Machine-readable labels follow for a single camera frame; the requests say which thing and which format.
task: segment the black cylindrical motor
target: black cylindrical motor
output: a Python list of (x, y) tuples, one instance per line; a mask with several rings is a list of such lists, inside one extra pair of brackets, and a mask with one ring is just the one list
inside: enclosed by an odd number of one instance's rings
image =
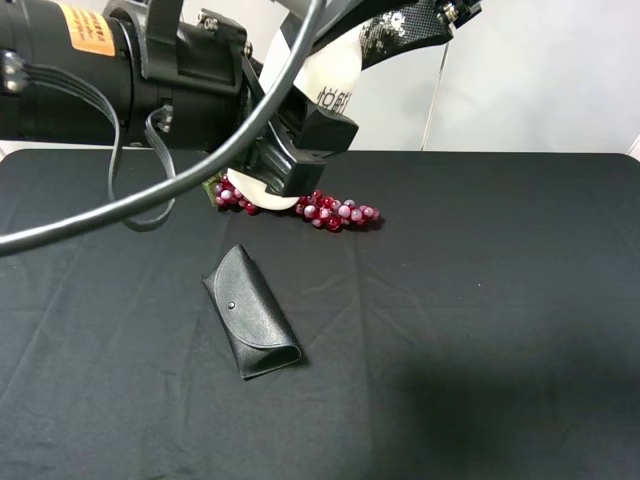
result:
[[(185, 23), (175, 33), (179, 75), (210, 79), (213, 73), (221, 84), (238, 83), (240, 55), (224, 36)], [(164, 135), (171, 148), (212, 151), (239, 120), (239, 85), (221, 93), (144, 78), (138, 33), (125, 14), (105, 18), (46, 0), (3, 0), (0, 50), (30, 64), (64, 69), (98, 88), (118, 114), (124, 145), (146, 145), (144, 120), (166, 104), (174, 107), (171, 131)], [(0, 138), (110, 144), (113, 128), (80, 99), (30, 85), (19, 95), (0, 94)]]

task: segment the black table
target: black table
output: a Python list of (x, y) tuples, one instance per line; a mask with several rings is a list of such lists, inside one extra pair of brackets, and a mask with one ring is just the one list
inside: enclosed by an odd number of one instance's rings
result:
[[(183, 170), (198, 157), (178, 156)], [(0, 164), (0, 228), (106, 200), (106, 152)], [(121, 192), (161, 178), (128, 153)], [(379, 231), (218, 213), (0, 261), (0, 478), (640, 478), (640, 165), (349, 153)], [(251, 382), (200, 283), (244, 245), (306, 361)]]

